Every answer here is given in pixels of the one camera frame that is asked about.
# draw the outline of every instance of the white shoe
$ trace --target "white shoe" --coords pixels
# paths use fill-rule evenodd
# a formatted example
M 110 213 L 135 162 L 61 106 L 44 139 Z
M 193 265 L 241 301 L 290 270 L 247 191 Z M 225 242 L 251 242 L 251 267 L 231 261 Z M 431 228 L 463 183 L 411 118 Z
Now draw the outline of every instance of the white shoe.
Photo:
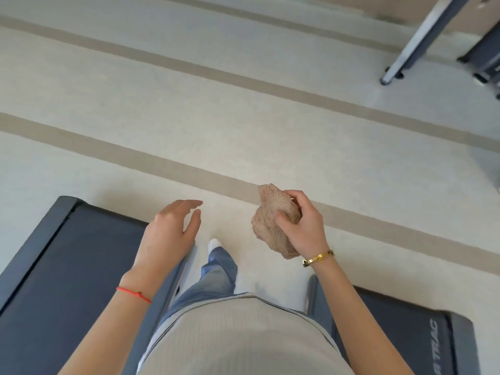
M 209 250 L 209 255 L 212 252 L 212 250 L 216 247 L 222 247 L 221 241 L 219 241 L 216 238 L 212 238 L 209 242 L 209 246 L 207 247 L 207 249 Z

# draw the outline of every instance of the floor stripe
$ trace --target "floor stripe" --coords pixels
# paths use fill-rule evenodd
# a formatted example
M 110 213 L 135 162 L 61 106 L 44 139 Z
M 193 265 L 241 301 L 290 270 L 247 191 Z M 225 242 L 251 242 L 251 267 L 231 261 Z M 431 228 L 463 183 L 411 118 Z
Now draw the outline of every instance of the floor stripe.
M 0 113 L 0 131 L 240 201 L 260 204 L 256 184 L 57 127 Z M 326 226 L 500 276 L 500 254 L 320 202 L 314 204 L 323 214 Z
M 314 27 L 310 25 L 305 25 L 303 23 L 287 21 L 284 19 L 279 19 L 276 17 L 271 17 L 259 13 L 249 12 L 246 10 L 231 8 L 229 6 L 224 6 L 220 4 L 214 4 L 211 2 L 206 2 L 202 0 L 166 0 L 170 2 L 175 2 L 177 4 L 192 6 L 199 9 L 209 10 L 217 13 L 226 14 L 232 17 L 245 18 L 251 21 L 265 23 L 267 25 L 272 25 L 276 27 L 284 27 L 286 29 L 300 31 L 306 34 L 317 35 L 323 38 L 335 39 L 345 43 L 352 43 L 358 46 L 363 46 L 366 48 L 373 48 L 375 50 L 399 53 L 403 46 L 396 46 L 389 43 L 382 43 L 372 39 L 359 38 L 352 35 L 339 33 L 332 30 L 321 29 L 319 27 Z M 459 66 L 454 60 L 446 59 L 435 55 L 425 55 L 424 58 L 429 61 L 446 64 L 450 66 Z
M 0 15 L 0 26 L 500 153 L 500 140 Z

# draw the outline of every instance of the gold bracelet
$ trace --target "gold bracelet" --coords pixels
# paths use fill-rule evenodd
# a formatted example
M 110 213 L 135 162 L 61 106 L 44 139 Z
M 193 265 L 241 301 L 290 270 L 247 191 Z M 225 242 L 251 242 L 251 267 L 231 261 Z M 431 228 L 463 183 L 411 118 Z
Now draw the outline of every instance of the gold bracelet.
M 320 255 L 317 255 L 315 256 L 314 258 L 312 259 L 309 259 L 309 260 L 303 260 L 302 261 L 302 265 L 304 267 L 309 267 L 311 265 L 311 263 L 313 262 L 316 262 L 318 261 L 319 263 L 323 262 L 323 258 L 326 258 L 326 257 L 333 257 L 335 254 L 332 250 L 328 250 L 327 252 L 324 252 L 323 254 L 320 254 Z

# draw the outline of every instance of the red string bracelet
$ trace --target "red string bracelet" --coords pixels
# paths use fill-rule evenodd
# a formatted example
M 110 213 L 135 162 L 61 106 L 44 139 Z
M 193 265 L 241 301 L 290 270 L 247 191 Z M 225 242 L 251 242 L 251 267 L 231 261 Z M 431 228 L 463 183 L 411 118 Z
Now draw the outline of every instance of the red string bracelet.
M 151 304 L 151 300 L 149 300 L 147 297 L 143 296 L 141 292 L 134 292 L 131 290 L 126 290 L 125 288 L 122 288 L 122 287 L 116 287 L 116 290 L 129 293 L 129 294 L 134 295 L 136 297 L 139 297 L 139 298 L 143 299 L 144 301 Z

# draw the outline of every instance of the pant leg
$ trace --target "pant leg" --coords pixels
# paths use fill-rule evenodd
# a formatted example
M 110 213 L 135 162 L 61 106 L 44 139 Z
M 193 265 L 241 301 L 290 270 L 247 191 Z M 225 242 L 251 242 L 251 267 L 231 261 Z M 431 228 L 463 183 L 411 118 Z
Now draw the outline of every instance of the pant leg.
M 222 247 L 214 248 L 209 261 L 202 267 L 202 277 L 172 304 L 161 319 L 161 325 L 167 318 L 179 310 L 195 303 L 231 296 L 234 293 L 238 266 Z

